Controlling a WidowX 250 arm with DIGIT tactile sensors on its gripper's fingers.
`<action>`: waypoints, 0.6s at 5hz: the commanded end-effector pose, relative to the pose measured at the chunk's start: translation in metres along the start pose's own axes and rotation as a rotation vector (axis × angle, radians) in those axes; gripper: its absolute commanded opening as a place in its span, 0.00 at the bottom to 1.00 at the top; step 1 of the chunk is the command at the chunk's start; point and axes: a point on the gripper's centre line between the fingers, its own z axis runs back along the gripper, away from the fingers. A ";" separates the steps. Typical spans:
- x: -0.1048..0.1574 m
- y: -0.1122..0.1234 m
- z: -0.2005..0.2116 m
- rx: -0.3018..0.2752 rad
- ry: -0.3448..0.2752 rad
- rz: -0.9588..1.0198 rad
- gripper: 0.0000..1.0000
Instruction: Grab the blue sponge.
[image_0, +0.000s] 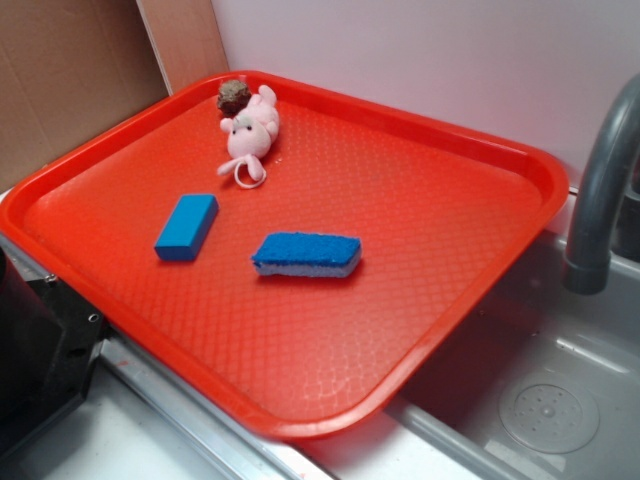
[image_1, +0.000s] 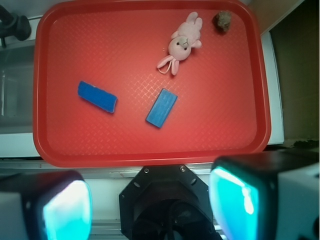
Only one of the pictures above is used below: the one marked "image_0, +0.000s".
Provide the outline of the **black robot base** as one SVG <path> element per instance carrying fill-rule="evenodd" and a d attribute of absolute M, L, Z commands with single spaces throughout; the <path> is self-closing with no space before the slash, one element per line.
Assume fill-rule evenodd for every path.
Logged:
<path fill-rule="evenodd" d="M 1 457 L 78 408 L 106 321 L 64 281 L 26 280 L 1 254 Z"/>

